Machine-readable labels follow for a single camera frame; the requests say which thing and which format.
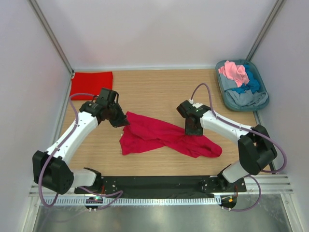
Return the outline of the teal plastic laundry basket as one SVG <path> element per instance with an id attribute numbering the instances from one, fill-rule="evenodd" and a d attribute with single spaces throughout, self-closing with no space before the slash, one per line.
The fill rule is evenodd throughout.
<path id="1" fill-rule="evenodd" d="M 225 106 L 232 111 L 248 112 L 269 103 L 264 82 L 256 66 L 248 60 L 222 60 L 216 73 Z"/>

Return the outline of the blue t-shirt in basket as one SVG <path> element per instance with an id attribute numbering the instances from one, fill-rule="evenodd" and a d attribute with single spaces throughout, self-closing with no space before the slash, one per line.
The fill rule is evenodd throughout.
<path id="1" fill-rule="evenodd" d="M 244 64 L 244 68 L 246 71 L 246 74 L 249 78 L 248 84 L 243 84 L 241 87 L 232 89 L 233 91 L 236 91 L 238 94 L 245 93 L 247 90 L 250 90 L 252 93 L 255 93 L 259 90 L 260 84 L 255 79 L 254 74 L 250 70 L 250 65 Z"/>

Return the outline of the left aluminium frame post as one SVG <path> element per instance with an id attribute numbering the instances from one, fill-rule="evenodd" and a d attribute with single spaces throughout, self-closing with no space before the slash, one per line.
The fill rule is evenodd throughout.
<path id="1" fill-rule="evenodd" d="M 65 55 L 58 39 L 56 38 L 52 28 L 50 27 L 43 11 L 41 10 L 38 2 L 36 0 L 28 0 L 28 3 L 30 4 L 31 8 L 34 11 L 34 14 L 36 15 L 38 21 L 40 22 L 41 26 L 43 27 L 45 33 L 47 34 L 48 38 L 50 39 L 52 45 L 54 46 L 55 50 L 57 51 L 59 57 L 61 58 L 63 64 L 65 65 L 66 69 L 72 76 L 74 74 L 74 70 Z"/>

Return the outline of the aluminium front rail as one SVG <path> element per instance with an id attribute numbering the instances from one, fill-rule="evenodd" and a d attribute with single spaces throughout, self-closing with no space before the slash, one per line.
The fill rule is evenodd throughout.
<path id="1" fill-rule="evenodd" d="M 293 194 L 293 188 L 289 181 L 289 178 L 285 174 L 271 174 L 271 175 L 257 175 L 254 179 L 258 182 L 262 194 Z M 258 194 L 257 183 L 250 177 L 246 177 L 243 184 L 246 186 L 247 193 Z M 39 190 L 38 185 L 33 184 L 30 188 L 29 197 L 38 197 Z M 60 196 L 69 196 L 74 193 L 74 188 L 70 188 L 67 193 Z M 43 194 L 45 197 L 52 197 L 55 192 L 43 187 Z"/>

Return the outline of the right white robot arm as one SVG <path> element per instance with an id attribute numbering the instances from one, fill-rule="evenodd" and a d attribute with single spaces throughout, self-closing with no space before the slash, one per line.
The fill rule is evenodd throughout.
<path id="1" fill-rule="evenodd" d="M 276 157 L 274 144 L 269 141 L 265 127 L 242 125 L 222 117 L 201 103 L 182 102 L 177 111 L 185 119 L 185 134 L 201 136 L 211 130 L 238 146 L 239 160 L 217 175 L 217 185 L 222 191 L 231 191 L 238 181 L 248 175 L 257 175 Z"/>

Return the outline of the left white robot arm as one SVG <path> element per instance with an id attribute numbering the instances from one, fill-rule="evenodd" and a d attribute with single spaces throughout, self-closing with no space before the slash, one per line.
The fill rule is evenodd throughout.
<path id="1" fill-rule="evenodd" d="M 129 125 L 118 100 L 118 92 L 102 88 L 98 95 L 92 95 L 79 110 L 74 110 L 74 121 L 53 145 L 33 155 L 34 182 L 39 188 L 45 187 L 61 195 L 70 188 L 83 187 L 91 193 L 98 193 L 102 189 L 100 172 L 90 168 L 72 171 L 69 164 L 85 138 L 101 122 L 107 120 L 114 128 Z"/>

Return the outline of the aluminium frame post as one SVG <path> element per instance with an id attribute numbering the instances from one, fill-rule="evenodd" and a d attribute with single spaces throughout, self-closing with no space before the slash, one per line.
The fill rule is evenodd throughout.
<path id="1" fill-rule="evenodd" d="M 66 69 L 72 76 L 74 74 L 74 70 L 65 55 L 58 39 L 56 38 L 52 28 L 50 27 L 43 11 L 41 10 L 38 2 L 36 0 L 28 0 L 28 3 L 30 4 L 31 8 L 34 11 L 34 14 L 36 15 L 38 21 L 40 22 L 41 26 L 43 27 L 45 33 L 47 34 L 48 38 L 50 39 L 52 45 L 54 46 L 55 50 L 57 51 L 59 57 L 61 58 L 63 64 L 65 65 Z"/>
<path id="2" fill-rule="evenodd" d="M 249 53 L 246 56 L 246 60 L 251 61 L 256 54 L 258 48 L 262 44 L 263 40 L 266 38 L 268 32 L 270 31 L 275 19 L 279 15 L 280 11 L 284 7 L 286 0 L 276 0 L 274 6 L 272 7 L 270 13 L 268 14 L 262 28 L 260 29 L 253 45 L 251 46 Z"/>

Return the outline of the magenta t-shirt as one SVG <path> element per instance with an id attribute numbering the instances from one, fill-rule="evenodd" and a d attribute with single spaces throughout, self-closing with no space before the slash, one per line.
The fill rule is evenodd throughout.
<path id="1" fill-rule="evenodd" d="M 132 112 L 127 112 L 126 116 L 130 124 L 123 128 L 120 139 L 122 155 L 143 153 L 165 146 L 193 158 L 217 158 L 222 154 L 222 148 L 204 135 L 186 135 L 181 127 Z"/>

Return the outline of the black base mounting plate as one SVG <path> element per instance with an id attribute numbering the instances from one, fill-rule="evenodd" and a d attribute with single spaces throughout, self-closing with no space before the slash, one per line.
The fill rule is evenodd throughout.
<path id="1" fill-rule="evenodd" d="M 97 193 L 123 191 L 125 199 L 197 199 L 214 193 L 246 192 L 244 179 L 223 183 L 216 176 L 105 176 Z"/>

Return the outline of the grey t-shirt in basket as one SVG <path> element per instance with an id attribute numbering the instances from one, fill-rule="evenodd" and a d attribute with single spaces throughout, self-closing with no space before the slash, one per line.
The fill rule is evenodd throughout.
<path id="1" fill-rule="evenodd" d="M 238 94 L 232 90 L 237 88 L 233 80 L 227 79 L 223 74 L 219 74 L 219 78 L 224 89 L 224 97 L 233 107 L 257 107 L 268 100 L 268 94 L 265 91 L 252 93 L 247 90 L 245 93 Z"/>

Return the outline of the folded red t-shirt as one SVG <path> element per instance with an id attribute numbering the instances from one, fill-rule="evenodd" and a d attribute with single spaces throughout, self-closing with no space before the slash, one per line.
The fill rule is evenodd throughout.
<path id="1" fill-rule="evenodd" d="M 70 97 L 76 93 L 88 93 L 71 97 L 72 101 L 89 101 L 93 95 L 98 95 L 102 88 L 112 89 L 112 72 L 76 72 L 71 80 Z"/>

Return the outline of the pink t-shirt in basket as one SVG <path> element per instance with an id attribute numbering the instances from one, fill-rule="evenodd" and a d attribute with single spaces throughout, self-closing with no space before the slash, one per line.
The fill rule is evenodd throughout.
<path id="1" fill-rule="evenodd" d="M 233 80 L 237 87 L 241 87 L 243 84 L 248 84 L 249 82 L 244 66 L 236 65 L 233 61 L 226 61 L 219 68 L 219 73 L 223 74 L 227 79 Z"/>

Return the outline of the right aluminium frame post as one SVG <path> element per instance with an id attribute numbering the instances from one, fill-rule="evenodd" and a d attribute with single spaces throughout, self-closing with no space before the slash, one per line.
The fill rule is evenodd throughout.
<path id="1" fill-rule="evenodd" d="M 260 29 L 253 45 L 251 46 L 249 53 L 246 56 L 246 60 L 251 61 L 256 54 L 258 48 L 262 44 L 263 40 L 266 38 L 268 32 L 270 31 L 275 19 L 279 15 L 280 11 L 284 7 L 286 0 L 276 0 L 274 6 L 272 7 L 270 13 L 268 14 L 262 28 Z"/>

